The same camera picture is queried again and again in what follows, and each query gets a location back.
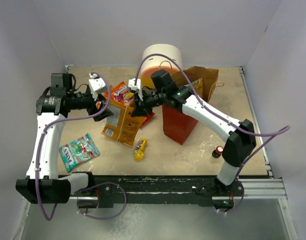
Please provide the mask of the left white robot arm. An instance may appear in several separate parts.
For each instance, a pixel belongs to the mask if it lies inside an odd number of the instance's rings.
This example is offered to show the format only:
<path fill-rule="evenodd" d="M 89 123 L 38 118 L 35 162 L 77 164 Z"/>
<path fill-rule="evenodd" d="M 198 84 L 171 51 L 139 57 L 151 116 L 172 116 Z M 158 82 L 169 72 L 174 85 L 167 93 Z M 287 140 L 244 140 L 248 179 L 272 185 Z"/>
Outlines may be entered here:
<path fill-rule="evenodd" d="M 91 72 L 85 93 L 76 92 L 76 78 L 71 73 L 53 73 L 51 85 L 36 101 L 37 134 L 33 156 L 25 178 L 18 179 L 15 189 L 31 204 L 64 204 L 80 191 L 84 196 L 94 194 L 96 184 L 90 172 L 58 176 L 58 150 L 64 125 L 71 110 L 87 110 L 95 121 L 107 112 L 96 107 L 107 91 L 107 81 Z"/>

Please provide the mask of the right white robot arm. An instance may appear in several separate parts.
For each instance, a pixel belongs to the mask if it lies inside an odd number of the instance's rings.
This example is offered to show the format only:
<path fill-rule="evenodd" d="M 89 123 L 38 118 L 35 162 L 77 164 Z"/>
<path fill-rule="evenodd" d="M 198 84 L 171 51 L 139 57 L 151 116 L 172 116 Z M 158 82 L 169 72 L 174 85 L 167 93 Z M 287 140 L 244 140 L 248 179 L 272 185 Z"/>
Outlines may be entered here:
<path fill-rule="evenodd" d="M 233 189 L 243 161 L 257 145 L 253 123 L 222 113 L 195 95 L 192 87 L 177 87 L 170 74 L 163 69 L 154 72 L 151 78 L 155 86 L 152 93 L 144 93 L 140 79 L 128 81 L 128 88 L 135 97 L 132 117 L 150 116 L 154 107 L 167 105 L 216 133 L 225 145 L 222 152 L 224 162 L 214 181 L 215 190 L 219 195 L 226 196 Z"/>

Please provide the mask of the red paper bag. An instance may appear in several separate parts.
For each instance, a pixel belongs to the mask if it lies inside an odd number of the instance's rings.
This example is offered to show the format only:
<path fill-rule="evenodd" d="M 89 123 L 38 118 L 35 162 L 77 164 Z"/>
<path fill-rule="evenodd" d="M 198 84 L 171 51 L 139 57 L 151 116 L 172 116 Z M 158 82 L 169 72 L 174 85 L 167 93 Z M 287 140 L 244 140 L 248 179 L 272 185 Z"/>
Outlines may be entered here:
<path fill-rule="evenodd" d="M 174 142 L 182 145 L 195 128 L 197 122 L 217 127 L 214 116 L 203 108 L 206 105 L 217 85 L 219 70 L 200 66 L 190 67 L 183 72 L 171 75 L 172 80 L 179 88 L 174 94 L 177 106 L 162 105 L 163 132 Z M 200 98 L 191 82 L 203 79 L 203 98 Z"/>

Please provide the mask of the orange Kettle chip bag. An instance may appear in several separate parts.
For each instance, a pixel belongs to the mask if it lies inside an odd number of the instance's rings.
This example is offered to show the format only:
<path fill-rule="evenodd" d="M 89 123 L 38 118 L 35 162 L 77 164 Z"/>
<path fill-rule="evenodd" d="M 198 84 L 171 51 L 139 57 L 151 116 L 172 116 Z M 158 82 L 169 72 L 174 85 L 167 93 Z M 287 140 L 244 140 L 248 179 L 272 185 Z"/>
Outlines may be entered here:
<path fill-rule="evenodd" d="M 113 115 L 106 118 L 106 124 L 102 130 L 102 134 L 114 141 L 132 147 L 145 117 L 133 117 L 131 115 L 134 110 L 133 107 L 123 105 L 114 100 L 110 100 L 108 110 Z"/>

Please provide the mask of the large gold snack bag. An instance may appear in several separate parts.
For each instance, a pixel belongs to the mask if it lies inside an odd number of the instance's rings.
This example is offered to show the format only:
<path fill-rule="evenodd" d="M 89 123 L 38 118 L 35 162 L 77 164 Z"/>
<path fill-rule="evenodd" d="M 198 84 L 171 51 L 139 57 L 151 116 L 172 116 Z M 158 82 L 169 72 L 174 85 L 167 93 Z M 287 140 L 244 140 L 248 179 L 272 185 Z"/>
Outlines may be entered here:
<path fill-rule="evenodd" d="M 199 78 L 193 82 L 191 82 L 196 94 L 200 97 L 203 98 L 203 79 Z"/>

